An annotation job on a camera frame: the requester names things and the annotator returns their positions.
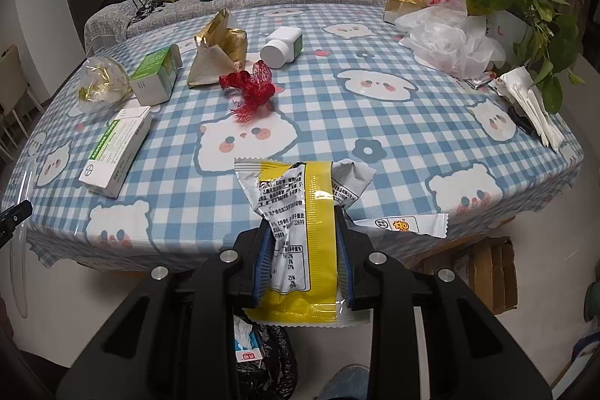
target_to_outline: tablecloth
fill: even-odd
[[[104,49],[131,73],[146,53],[178,43],[183,68],[171,100],[152,108],[152,127],[121,193],[110,199],[79,181],[114,112],[83,114],[77,72],[50,104],[16,163],[3,208],[15,202],[28,159],[37,174],[28,241],[47,266],[70,258],[97,268],[190,267],[256,226],[233,172],[235,156],[364,161],[371,185],[352,219],[450,213],[448,237],[478,234],[525,210],[540,210],[572,183],[583,150],[565,135],[555,152],[515,127],[491,88],[416,63],[379,7],[300,4],[240,9],[248,60],[281,25],[302,28],[304,50],[273,71],[277,93],[259,119],[239,126],[235,96],[218,85],[190,89],[193,35],[210,16],[190,19]],[[398,257],[438,238],[388,233]]]

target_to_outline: gold paper bag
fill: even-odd
[[[233,27],[224,7],[194,36],[197,54],[188,75],[188,87],[214,84],[219,76],[244,68],[248,45],[246,31]]]
[[[385,4],[383,20],[394,24],[396,19],[400,18],[400,16],[418,11],[425,6],[425,0],[388,0]]]

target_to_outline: white bottle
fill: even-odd
[[[273,31],[267,44],[260,50],[260,59],[269,68],[281,68],[289,63],[302,51],[302,29],[281,26]]]

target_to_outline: beige chair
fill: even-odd
[[[29,134],[25,130],[17,111],[15,110],[17,103],[25,93],[29,94],[29,97],[31,97],[31,100],[39,111],[44,112],[44,108],[35,98],[34,93],[29,88],[29,84],[23,75],[23,69],[21,68],[21,62],[19,60],[19,50],[16,46],[11,45],[7,51],[4,52],[4,56],[0,58],[0,106],[5,115],[9,112],[13,113],[21,130],[25,136],[29,138]],[[6,128],[4,128],[4,131],[13,144],[16,145]]]

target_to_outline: silver bolt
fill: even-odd
[[[388,261],[388,257],[385,254],[376,251],[369,255],[369,261],[373,264],[383,264]]]
[[[224,263],[232,263],[238,259],[238,252],[235,249],[226,249],[219,255],[219,258]]]
[[[150,276],[152,278],[154,278],[155,280],[162,280],[168,274],[169,274],[169,270],[167,270],[166,267],[164,267],[164,266],[157,266],[156,268],[154,268],[154,270],[152,270],[152,273],[150,273]]]
[[[437,272],[437,276],[440,280],[447,283],[453,281],[456,277],[454,272],[452,270],[448,270],[448,268],[442,268],[440,271]]]

